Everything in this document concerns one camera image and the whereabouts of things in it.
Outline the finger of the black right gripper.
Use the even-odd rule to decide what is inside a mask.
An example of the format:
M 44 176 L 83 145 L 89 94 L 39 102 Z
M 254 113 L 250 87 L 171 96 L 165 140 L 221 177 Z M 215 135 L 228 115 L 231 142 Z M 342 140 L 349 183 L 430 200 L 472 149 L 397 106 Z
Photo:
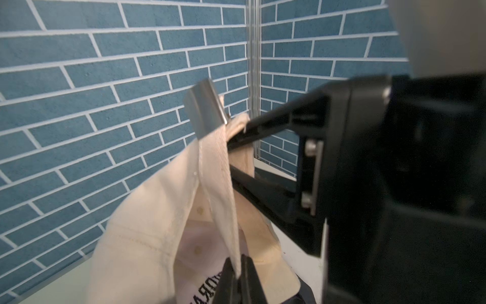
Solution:
M 229 150 L 242 148 L 283 130 L 301 138 L 323 139 L 329 111 L 328 96 L 307 94 L 276 110 L 250 120 L 244 130 L 227 143 Z
M 292 187 L 288 188 L 266 179 L 252 177 L 233 165 L 230 166 L 230 173 L 234 189 L 273 222 L 314 223 L 315 219 L 310 215 L 310 208 L 303 207 L 301 203 L 300 179 L 292 181 Z

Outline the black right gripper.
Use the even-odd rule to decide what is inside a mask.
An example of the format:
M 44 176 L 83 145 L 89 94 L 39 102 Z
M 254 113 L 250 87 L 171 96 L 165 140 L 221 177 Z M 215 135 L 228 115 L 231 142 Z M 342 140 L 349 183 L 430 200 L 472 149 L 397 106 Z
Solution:
M 321 139 L 329 281 L 363 303 L 485 302 L 485 76 L 325 84 L 296 119 Z

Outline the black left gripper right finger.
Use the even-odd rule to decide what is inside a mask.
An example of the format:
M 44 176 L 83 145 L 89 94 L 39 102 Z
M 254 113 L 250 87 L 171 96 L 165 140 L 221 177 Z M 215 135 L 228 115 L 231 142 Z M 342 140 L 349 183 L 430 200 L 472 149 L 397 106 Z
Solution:
M 258 277 L 253 259 L 241 256 L 242 272 L 239 278 L 241 304 L 267 304 L 267 298 Z

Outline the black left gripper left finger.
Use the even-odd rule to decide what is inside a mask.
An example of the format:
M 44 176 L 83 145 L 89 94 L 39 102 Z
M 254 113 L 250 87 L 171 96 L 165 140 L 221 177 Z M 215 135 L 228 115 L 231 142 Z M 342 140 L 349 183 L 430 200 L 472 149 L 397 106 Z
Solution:
M 212 304 L 238 304 L 239 281 L 236 278 L 230 258 L 227 258 L 221 272 Z

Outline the beige baseball cap with text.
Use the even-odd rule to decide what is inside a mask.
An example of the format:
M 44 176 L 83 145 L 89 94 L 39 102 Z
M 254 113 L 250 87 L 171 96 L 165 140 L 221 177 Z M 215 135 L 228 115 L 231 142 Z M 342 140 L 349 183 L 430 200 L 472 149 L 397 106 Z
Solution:
M 229 119 L 211 80 L 184 98 L 196 139 L 140 184 L 114 211 L 93 254 L 87 303 L 213 303 L 224 263 L 242 274 L 253 259 L 268 303 L 297 295 L 266 219 L 234 191 L 230 168 L 254 176 L 251 145 L 229 152 L 249 116 Z

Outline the black cap with mesh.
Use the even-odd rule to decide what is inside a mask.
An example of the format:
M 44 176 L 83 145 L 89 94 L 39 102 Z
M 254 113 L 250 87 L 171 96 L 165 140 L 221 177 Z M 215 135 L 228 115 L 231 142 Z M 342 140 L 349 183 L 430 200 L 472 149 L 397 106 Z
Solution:
M 316 304 L 312 289 L 299 277 L 300 289 L 282 304 Z

